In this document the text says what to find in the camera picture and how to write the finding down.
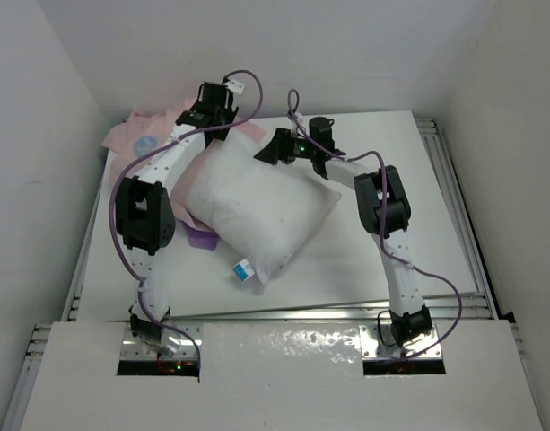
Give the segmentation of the white pillow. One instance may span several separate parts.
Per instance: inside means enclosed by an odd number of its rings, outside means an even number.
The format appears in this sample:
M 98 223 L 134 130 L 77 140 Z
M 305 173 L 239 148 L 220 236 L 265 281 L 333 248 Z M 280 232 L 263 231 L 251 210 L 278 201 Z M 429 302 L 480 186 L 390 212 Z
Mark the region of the white pillow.
M 255 159 L 258 144 L 233 130 L 187 167 L 171 199 L 192 228 L 214 231 L 266 284 L 315 233 L 341 198 L 308 174 Z

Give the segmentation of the pink purple pillowcase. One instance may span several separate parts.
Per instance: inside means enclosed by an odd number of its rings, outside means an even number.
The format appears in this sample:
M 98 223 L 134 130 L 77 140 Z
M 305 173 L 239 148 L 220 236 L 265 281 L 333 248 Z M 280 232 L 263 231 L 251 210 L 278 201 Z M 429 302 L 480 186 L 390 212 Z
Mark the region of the pink purple pillowcase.
M 102 145 L 115 154 L 110 163 L 109 184 L 114 185 L 119 175 L 131 162 L 171 142 L 170 135 L 179 115 L 191 108 L 195 100 L 186 99 L 163 114 L 144 115 L 134 111 L 123 123 L 110 130 Z M 187 172 L 178 180 L 170 193 L 173 214 L 182 223 L 189 244 L 195 248 L 213 250 L 219 236 L 211 228 L 194 218 L 185 207 L 196 176 L 202 170 L 206 156 L 200 154 Z

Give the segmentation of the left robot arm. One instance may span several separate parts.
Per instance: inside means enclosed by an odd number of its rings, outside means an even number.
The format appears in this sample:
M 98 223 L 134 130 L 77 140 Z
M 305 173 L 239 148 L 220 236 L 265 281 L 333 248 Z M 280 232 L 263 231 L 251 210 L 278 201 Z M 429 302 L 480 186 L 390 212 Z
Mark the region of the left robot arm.
M 182 334 L 168 319 L 170 307 L 162 270 L 162 251 L 176 230 L 170 191 L 196 156 L 214 140 L 225 140 L 238 113 L 244 85 L 223 78 L 219 84 L 200 85 L 194 104 L 179 115 L 171 129 L 166 151 L 149 153 L 147 164 L 132 177 L 123 176 L 110 202 L 114 217 L 110 226 L 128 250 L 126 266 L 139 281 L 137 299 L 131 307 L 132 335 L 157 353 L 170 352 Z

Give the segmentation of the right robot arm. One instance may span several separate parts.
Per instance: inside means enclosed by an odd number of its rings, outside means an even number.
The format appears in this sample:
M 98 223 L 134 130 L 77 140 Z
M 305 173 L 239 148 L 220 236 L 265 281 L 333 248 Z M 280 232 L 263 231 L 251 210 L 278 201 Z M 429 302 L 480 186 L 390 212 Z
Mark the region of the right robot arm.
M 336 148 L 334 120 L 315 117 L 305 127 L 295 110 L 287 112 L 292 128 L 277 128 L 255 158 L 263 163 L 308 160 L 313 171 L 354 192 L 362 227 L 380 249 L 388 281 L 390 333 L 396 347 L 429 332 L 432 318 L 420 294 L 408 249 L 411 207 L 397 168 L 370 150 L 349 156 Z

